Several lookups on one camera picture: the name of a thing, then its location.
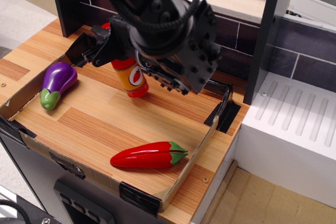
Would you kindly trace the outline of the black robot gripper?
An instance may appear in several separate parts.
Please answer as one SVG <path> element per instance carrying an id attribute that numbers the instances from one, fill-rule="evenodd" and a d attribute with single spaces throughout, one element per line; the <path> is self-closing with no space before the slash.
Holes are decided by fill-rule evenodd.
<path id="1" fill-rule="evenodd" d="M 97 43 L 112 42 L 113 62 L 134 60 L 163 87 L 200 93 L 222 56 L 217 21 L 206 0 L 147 0 L 141 10 L 110 0 L 117 14 L 94 25 Z"/>

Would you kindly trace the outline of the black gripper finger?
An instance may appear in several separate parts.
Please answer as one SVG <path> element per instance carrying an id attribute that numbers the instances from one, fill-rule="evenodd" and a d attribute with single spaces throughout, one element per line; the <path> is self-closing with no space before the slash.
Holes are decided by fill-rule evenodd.
<path id="1" fill-rule="evenodd" d="M 101 67 L 110 62 L 110 53 L 106 42 L 95 45 L 86 42 L 83 47 L 82 56 L 87 63 L 92 63 L 95 67 Z"/>

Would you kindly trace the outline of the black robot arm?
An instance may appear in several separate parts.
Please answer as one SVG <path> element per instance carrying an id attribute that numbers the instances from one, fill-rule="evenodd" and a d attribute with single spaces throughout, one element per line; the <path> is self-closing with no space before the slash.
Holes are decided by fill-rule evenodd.
<path id="1" fill-rule="evenodd" d="M 206 0 L 109 0 L 117 14 L 110 29 L 92 29 L 85 61 L 103 66 L 136 60 L 161 85 L 200 93 L 222 56 L 215 42 L 217 20 Z"/>

